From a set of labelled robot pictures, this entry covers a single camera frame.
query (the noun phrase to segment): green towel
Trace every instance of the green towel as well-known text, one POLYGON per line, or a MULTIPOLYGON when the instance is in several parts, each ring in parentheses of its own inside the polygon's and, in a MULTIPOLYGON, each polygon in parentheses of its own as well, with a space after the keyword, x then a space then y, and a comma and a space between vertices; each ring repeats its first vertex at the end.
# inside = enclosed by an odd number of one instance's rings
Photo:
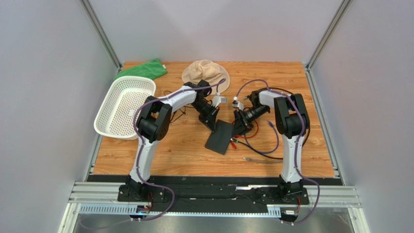
POLYGON ((162 66, 161 61, 159 59, 154 59, 150 62, 142 63, 119 72, 118 75, 115 76, 114 81, 117 78, 129 75, 140 76, 154 80, 166 73, 167 70, 162 66))

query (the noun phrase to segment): white plastic basket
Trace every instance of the white plastic basket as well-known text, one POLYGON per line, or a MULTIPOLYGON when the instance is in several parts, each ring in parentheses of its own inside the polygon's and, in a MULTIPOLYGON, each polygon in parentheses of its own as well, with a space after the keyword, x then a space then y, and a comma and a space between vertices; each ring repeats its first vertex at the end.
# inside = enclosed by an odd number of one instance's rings
POLYGON ((138 138, 134 131, 135 111, 153 96, 154 81, 138 76, 124 76, 116 79, 96 115, 94 128, 97 133, 123 140, 138 138))

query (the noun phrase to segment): white wall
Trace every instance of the white wall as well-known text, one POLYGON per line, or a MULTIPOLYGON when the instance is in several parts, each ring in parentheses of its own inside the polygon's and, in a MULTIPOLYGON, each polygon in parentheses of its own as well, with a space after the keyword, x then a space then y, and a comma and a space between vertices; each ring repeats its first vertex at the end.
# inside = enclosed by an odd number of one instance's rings
POLYGON ((314 69, 373 233, 413 232, 414 4, 355 0, 314 69))
POLYGON ((0 3, 0 231, 56 232, 115 75, 78 0, 0 3))
POLYGON ((124 61, 301 61, 341 0, 91 0, 124 61))

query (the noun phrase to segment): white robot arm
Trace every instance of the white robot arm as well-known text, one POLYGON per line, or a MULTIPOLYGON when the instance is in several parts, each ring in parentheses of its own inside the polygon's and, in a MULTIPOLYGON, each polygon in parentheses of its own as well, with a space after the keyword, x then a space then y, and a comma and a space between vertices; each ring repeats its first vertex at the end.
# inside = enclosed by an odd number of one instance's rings
MULTIPOLYGON (((301 94, 289 95, 293 100, 295 107, 299 110, 300 115, 305 123, 305 129, 310 126, 308 112, 301 94)), ((233 136, 244 134, 253 127, 252 122, 266 112, 270 112, 270 107, 275 109, 276 127, 283 138, 283 169, 280 174, 280 186, 282 196, 286 202, 290 202, 296 198, 303 190, 303 179, 298 171, 301 171, 302 145, 305 139, 304 135, 300 135, 302 124, 299 116, 294 111, 294 107, 288 101, 286 94, 282 95, 278 92, 261 89, 253 91, 248 98, 252 103, 252 107, 246 111, 240 109, 240 102, 235 98, 234 107, 239 109, 234 111, 235 126, 233 136)))
MULTIPOLYGON (((276 94, 273 92, 270 92, 268 90, 259 92, 259 101, 261 104, 269 106, 274 108, 275 98, 285 98, 283 95, 276 94)), ((281 177, 285 182, 299 182, 302 177, 297 173, 297 170, 294 166, 294 147, 295 147, 295 141, 298 140, 299 136, 292 136, 291 138, 288 138, 286 134, 282 135, 283 138, 283 169, 282 173, 280 174, 281 177)), ((299 138, 299 145, 298 150, 296 153, 296 159, 298 161, 297 163, 297 169, 301 171, 301 159, 302 159, 302 144, 303 140, 305 139, 304 136, 301 136, 299 138)))
MULTIPOLYGON (((210 89, 192 90, 194 88, 209 86, 208 82, 201 80, 197 85, 193 83, 186 83, 177 91, 170 93, 161 100, 148 105, 141 110, 137 119, 137 127, 139 133, 146 138, 144 147, 138 160, 138 153, 135 157, 134 166, 129 173, 132 180, 141 183, 141 179, 137 174, 137 166, 139 166, 139 174, 141 178, 147 181, 151 175, 151 164, 155 155, 155 150, 161 139, 164 138, 168 131, 170 124, 171 113, 177 111, 181 107, 192 104, 192 106, 200 113, 199 120, 207 126, 212 132, 215 132, 216 116, 219 111, 218 105, 221 102, 226 102, 226 98, 220 96, 218 93, 212 104, 209 104, 204 98, 211 92, 210 89), (152 116, 152 113, 158 113, 158 117, 152 116)), ((151 101, 155 97, 149 97, 147 101, 151 101)), ((139 139, 138 148, 142 145, 139 139)))

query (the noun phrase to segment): wooden table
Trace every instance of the wooden table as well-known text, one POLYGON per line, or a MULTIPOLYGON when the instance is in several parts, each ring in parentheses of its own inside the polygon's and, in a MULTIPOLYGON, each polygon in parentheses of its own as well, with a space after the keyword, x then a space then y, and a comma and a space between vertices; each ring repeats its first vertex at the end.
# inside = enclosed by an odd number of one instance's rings
MULTIPOLYGON (((322 135, 321 126, 312 100, 311 91, 301 63, 298 62, 217 62, 229 73, 230 87, 222 93, 228 98, 228 104, 220 105, 217 119, 226 122, 234 120, 231 100, 238 89, 247 81, 255 78, 266 80, 270 86, 301 93, 310 117, 311 133, 302 152, 302 172, 305 176, 332 177, 334 172, 322 135)), ((126 62, 124 68, 138 65, 139 62, 126 62)), ((155 79, 155 96, 163 96, 166 90, 175 91, 183 82, 181 73, 191 62, 164 62, 168 73, 155 79)), ((262 82, 247 85, 239 95, 243 97, 251 91, 263 88, 262 82)), ((246 100, 245 106, 251 106, 246 100)), ((154 157, 151 174, 153 175, 200 175, 200 176, 278 176, 282 163, 264 164, 248 162, 243 157, 267 160, 253 153, 249 148, 238 145, 238 150, 229 146, 225 155, 204 147, 210 131, 198 121, 195 109, 186 109, 183 115, 170 125, 165 138, 159 143, 154 157)), ((249 142, 258 150, 269 151, 276 146, 276 136, 268 120, 275 123, 272 108, 270 114, 258 119, 259 133, 249 142)), ((94 174, 128 174, 133 166, 138 141, 118 140, 104 137, 93 170, 94 174)), ((270 154, 283 157, 283 142, 279 149, 270 154)))

